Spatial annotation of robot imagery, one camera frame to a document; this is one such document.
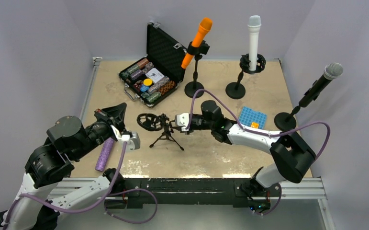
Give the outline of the black tripod shock mount stand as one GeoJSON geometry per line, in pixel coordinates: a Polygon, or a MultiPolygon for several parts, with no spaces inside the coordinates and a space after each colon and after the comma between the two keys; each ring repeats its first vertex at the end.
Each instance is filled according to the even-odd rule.
{"type": "Polygon", "coordinates": [[[176,143],[179,148],[184,151],[184,148],[172,137],[173,126],[166,114],[155,115],[151,113],[142,113],[137,116],[136,121],[140,127],[147,131],[163,131],[162,134],[149,145],[150,148],[154,147],[158,141],[166,140],[176,143]]]}

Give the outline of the purple glitter microphone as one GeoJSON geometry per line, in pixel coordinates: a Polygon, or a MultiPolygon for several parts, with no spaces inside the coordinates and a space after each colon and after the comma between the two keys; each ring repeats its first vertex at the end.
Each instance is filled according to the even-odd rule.
{"type": "Polygon", "coordinates": [[[105,166],[107,164],[107,161],[110,157],[111,150],[114,146],[114,140],[112,138],[107,139],[102,146],[100,155],[98,157],[95,170],[102,172],[105,169],[105,166]]]}

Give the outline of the black round base clip stand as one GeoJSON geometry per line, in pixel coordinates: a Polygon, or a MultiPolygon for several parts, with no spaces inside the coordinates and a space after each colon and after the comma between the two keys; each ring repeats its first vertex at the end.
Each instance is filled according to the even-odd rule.
{"type": "Polygon", "coordinates": [[[199,47],[194,47],[192,42],[189,43],[187,51],[190,51],[190,54],[194,55],[195,67],[193,72],[193,81],[186,84],[184,92],[190,98],[195,95],[197,90],[204,88],[204,86],[198,82],[198,62],[202,59],[202,55],[206,55],[208,53],[209,49],[210,46],[205,40],[202,40],[199,47]]]}

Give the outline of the orange microphone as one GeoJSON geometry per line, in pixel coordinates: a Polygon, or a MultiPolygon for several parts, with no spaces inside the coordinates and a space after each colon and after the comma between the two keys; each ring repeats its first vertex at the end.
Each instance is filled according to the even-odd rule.
{"type": "Polygon", "coordinates": [[[195,55],[195,51],[201,45],[202,41],[204,40],[205,36],[210,32],[212,28],[213,22],[210,18],[204,18],[198,27],[198,31],[191,42],[191,45],[187,48],[187,53],[182,61],[181,67],[186,69],[187,66],[191,63],[195,55]]]}

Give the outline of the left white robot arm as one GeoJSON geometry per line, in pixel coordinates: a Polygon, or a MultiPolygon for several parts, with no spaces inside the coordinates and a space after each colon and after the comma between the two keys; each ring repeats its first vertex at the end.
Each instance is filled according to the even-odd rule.
{"type": "Polygon", "coordinates": [[[120,141],[122,150],[140,148],[137,133],[126,130],[126,103],[97,109],[96,122],[84,127],[76,116],[64,116],[47,130],[45,143],[30,155],[22,185],[7,211],[0,212],[4,230],[53,230],[67,214],[90,211],[108,194],[120,195],[124,190],[119,180],[120,167],[111,176],[100,176],[94,182],[57,199],[48,196],[58,183],[74,169],[73,162],[112,138],[120,141]]]}

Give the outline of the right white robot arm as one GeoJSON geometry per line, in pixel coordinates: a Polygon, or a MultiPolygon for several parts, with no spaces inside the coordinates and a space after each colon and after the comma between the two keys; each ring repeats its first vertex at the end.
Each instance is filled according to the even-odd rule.
{"type": "Polygon", "coordinates": [[[258,170],[250,189],[261,195],[283,181],[300,183],[316,159],[316,153],[297,132],[267,131],[246,127],[224,117],[213,100],[201,104],[201,114],[181,113],[175,116],[174,128],[181,133],[209,130],[219,142],[250,147],[269,154],[274,162],[258,170]]]}

